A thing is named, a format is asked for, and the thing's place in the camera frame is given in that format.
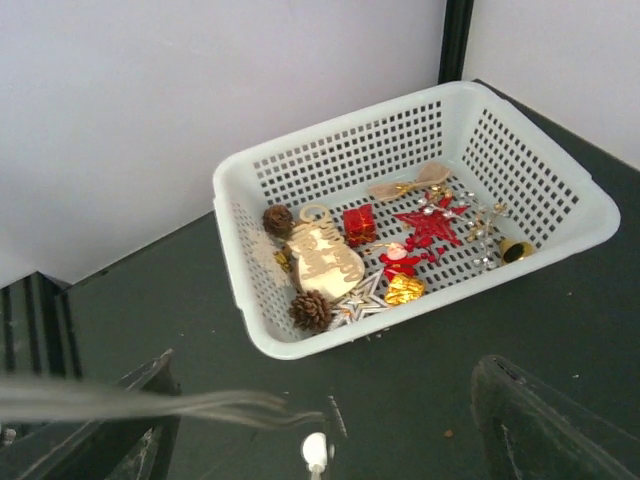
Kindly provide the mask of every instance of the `black post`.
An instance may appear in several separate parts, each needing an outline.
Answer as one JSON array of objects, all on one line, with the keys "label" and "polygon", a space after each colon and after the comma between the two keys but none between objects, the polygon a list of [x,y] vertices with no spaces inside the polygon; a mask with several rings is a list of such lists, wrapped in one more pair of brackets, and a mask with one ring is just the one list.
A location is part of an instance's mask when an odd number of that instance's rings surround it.
[{"label": "black post", "polygon": [[447,0],[438,83],[462,79],[473,0]]}]

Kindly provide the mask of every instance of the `bell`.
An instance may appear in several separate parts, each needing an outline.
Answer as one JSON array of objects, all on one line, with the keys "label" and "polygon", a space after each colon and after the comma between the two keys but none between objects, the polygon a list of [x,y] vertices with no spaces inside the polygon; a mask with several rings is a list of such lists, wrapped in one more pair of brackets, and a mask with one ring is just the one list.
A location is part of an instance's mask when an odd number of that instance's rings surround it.
[{"label": "bell", "polygon": [[529,257],[534,251],[533,245],[528,242],[516,242],[511,238],[505,238],[500,242],[500,257],[503,265]]}]

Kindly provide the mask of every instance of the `pine cone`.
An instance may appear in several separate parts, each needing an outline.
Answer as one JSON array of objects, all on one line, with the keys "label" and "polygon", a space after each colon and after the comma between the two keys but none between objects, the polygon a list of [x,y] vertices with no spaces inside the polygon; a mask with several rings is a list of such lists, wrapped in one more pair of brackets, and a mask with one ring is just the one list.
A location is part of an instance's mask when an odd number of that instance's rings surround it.
[{"label": "pine cone", "polygon": [[293,215],[284,205],[273,205],[262,215],[262,225],[270,235],[285,239],[293,229]]},{"label": "pine cone", "polygon": [[289,315],[296,327],[322,333],[331,323],[331,304],[318,290],[298,293],[291,302]]}]

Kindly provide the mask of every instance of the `white plastic basket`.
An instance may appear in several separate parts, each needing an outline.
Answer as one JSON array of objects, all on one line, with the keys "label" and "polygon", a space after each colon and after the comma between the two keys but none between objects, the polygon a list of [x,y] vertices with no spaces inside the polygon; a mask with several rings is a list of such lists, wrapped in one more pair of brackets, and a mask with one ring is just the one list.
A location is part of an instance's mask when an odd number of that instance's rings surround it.
[{"label": "white plastic basket", "polygon": [[[536,253],[480,275],[471,262],[478,246],[449,246],[440,266],[419,264],[418,275],[428,282],[421,299],[316,336],[295,329],[288,315],[294,289],[272,268],[277,247],[262,230],[264,210],[282,203],[296,215],[306,203],[321,203],[342,227],[343,210],[371,202],[378,240],[402,241],[407,231],[393,214],[415,211],[424,191],[378,203],[366,188],[411,181],[427,161],[452,169],[456,197],[472,191],[487,205],[506,202],[512,215],[499,220],[501,235],[528,240]],[[218,167],[213,185],[236,304],[256,347],[278,359],[327,350],[494,287],[604,242],[620,224],[615,203],[586,170],[510,103],[469,82],[390,100],[237,153]],[[452,226],[465,237],[464,222]],[[381,268],[376,256],[365,265],[367,275]]]}]

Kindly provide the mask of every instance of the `burlap bow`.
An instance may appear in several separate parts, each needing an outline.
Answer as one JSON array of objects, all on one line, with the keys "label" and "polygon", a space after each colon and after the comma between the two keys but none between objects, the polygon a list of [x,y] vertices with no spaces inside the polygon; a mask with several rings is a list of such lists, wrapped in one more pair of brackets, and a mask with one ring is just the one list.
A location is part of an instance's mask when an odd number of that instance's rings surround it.
[{"label": "burlap bow", "polygon": [[367,191],[375,197],[376,200],[388,202],[400,198],[416,188],[424,188],[442,183],[449,178],[449,175],[451,175],[451,170],[447,167],[436,162],[431,162],[427,163],[424,168],[420,170],[420,175],[418,175],[418,178],[413,182],[372,185]]}]

